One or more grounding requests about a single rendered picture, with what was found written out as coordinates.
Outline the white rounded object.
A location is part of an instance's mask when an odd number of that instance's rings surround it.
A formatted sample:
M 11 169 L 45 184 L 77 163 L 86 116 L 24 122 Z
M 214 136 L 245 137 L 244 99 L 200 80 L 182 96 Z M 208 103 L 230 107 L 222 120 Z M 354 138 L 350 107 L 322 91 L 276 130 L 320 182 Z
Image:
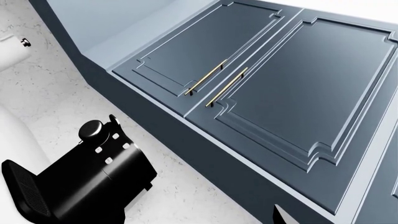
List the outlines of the white rounded object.
M 50 165 L 30 129 L 0 105 L 0 165 L 5 160 L 11 160 L 35 174 Z

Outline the white paper towel roll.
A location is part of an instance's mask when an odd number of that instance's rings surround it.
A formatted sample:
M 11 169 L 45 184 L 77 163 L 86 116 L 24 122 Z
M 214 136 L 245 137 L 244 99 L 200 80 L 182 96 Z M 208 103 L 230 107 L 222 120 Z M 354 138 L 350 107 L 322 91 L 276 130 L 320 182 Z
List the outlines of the white paper towel roll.
M 0 38 L 0 72 L 31 56 L 30 47 L 24 47 L 21 40 L 13 34 Z

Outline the blue panelled cabinet door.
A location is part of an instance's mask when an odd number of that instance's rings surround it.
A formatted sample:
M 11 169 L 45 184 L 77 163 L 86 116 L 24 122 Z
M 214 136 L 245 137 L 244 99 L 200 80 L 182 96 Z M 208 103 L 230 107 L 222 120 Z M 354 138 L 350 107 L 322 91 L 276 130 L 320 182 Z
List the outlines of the blue panelled cabinet door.
M 391 141 L 356 220 L 359 224 L 398 224 L 398 143 Z
M 254 44 L 271 39 L 301 9 L 258 0 L 219 0 L 131 57 L 113 72 L 170 108 L 186 115 L 227 77 Z M 228 59 L 196 87 L 203 76 Z
M 397 90 L 397 64 L 398 24 L 305 9 L 186 118 L 336 213 Z

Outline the dark blue kitchen cabinet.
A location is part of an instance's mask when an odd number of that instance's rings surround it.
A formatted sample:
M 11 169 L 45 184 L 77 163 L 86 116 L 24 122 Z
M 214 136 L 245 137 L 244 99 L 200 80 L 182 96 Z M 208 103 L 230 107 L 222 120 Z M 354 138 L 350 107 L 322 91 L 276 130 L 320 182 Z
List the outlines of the dark blue kitchen cabinet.
M 113 72 L 114 68 L 218 1 L 29 0 L 91 87 L 260 222 L 273 223 L 274 205 L 278 205 L 299 224 L 359 224 L 356 220 L 387 148 L 391 141 L 398 143 L 398 79 L 397 90 L 370 140 L 343 201 L 337 212 L 331 213 L 186 118 L 205 98 L 227 82 L 230 72 L 258 48 L 270 42 L 284 26 L 271 39 L 254 44 L 251 50 L 245 51 L 243 59 L 227 70 L 227 77 L 186 115 L 179 115 Z M 385 22 L 330 9 L 304 7 L 302 0 L 295 0 L 294 4 L 288 6 L 299 7 L 301 11 L 309 9 Z M 398 24 L 398 6 L 394 13 L 397 20 L 387 23 Z

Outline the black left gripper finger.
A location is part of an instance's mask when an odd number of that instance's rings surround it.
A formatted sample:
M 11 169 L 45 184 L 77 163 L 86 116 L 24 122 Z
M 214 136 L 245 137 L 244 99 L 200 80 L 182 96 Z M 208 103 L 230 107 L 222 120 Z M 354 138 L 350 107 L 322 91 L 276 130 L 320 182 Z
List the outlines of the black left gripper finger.
M 272 219 L 274 224 L 285 224 L 285 221 L 279 212 L 278 205 L 274 205 Z

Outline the black coffee machine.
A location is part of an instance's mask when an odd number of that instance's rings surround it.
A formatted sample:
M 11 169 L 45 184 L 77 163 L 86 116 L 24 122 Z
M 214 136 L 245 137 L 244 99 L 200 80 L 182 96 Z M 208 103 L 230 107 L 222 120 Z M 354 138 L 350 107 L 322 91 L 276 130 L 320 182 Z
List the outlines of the black coffee machine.
M 71 151 L 34 174 L 1 164 L 16 210 L 33 224 L 125 224 L 126 207 L 152 187 L 157 173 L 118 119 L 92 120 Z

